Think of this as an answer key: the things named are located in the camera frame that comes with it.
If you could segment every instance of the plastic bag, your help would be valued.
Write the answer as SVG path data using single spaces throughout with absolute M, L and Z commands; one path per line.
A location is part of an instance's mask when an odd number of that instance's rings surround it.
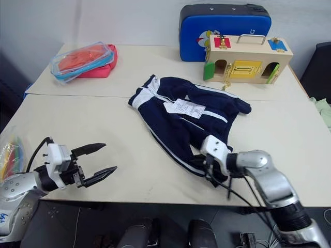
M 80 74 L 105 66 L 113 61 L 114 53 L 102 42 L 56 55 L 50 63 L 51 73 L 62 82 L 69 82 Z
M 21 139 L 10 128 L 0 135 L 0 183 L 7 177 L 24 171 L 24 148 Z

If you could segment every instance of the metal handle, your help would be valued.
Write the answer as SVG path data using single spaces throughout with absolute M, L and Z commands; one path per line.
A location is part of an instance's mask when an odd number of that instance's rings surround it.
M 263 43 L 265 42 L 265 36 L 264 35 L 240 35 L 237 39 L 236 43 L 239 43 L 241 37 L 259 37 L 259 38 L 263 38 L 261 45 L 263 45 Z

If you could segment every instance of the clothing tag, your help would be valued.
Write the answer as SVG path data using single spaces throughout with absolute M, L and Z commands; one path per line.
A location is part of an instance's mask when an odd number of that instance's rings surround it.
M 192 102 L 177 99 L 174 103 L 164 103 L 164 107 L 170 114 L 185 114 L 199 119 L 202 112 L 205 110 L 205 106 L 198 105 Z

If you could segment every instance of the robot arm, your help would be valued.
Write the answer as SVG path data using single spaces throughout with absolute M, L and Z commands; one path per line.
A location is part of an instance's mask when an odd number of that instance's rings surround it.
M 201 153 L 216 160 L 224 175 L 235 175 L 238 178 L 249 176 L 254 180 L 256 189 L 286 243 L 315 243 L 323 248 L 330 247 L 317 223 L 301 205 L 287 177 L 275 168 L 267 152 L 254 150 L 230 153 L 222 141 L 210 135 L 203 142 Z M 213 174 L 212 163 L 207 162 L 206 166 L 206 176 L 210 177 Z
M 0 187 L 0 243 L 19 242 L 23 239 L 37 206 L 38 199 L 58 188 L 75 183 L 77 187 L 89 187 L 104 180 L 117 167 L 103 169 L 85 179 L 77 165 L 78 156 L 95 152 L 105 144 L 90 144 L 71 152 L 65 145 L 53 143 L 47 138 L 46 162 L 33 172 L 15 174 Z

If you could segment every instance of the floor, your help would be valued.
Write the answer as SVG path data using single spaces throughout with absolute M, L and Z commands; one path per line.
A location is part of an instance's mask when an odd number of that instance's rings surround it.
M 100 235 L 119 238 L 130 222 L 139 217 L 158 217 L 161 220 L 161 247 L 185 247 L 187 228 L 192 219 L 204 219 L 210 223 L 219 247 L 235 248 L 240 245 L 240 232 L 253 232 L 256 239 L 265 240 L 270 233 L 255 214 L 240 214 L 241 208 L 238 207 L 130 203 L 97 204 L 92 207 L 80 208 L 41 200 L 21 247 L 73 247 L 79 211 L 74 247 L 94 248 L 94 241 Z M 308 212 L 330 239 L 331 226 L 323 217 L 325 209 L 309 208 Z

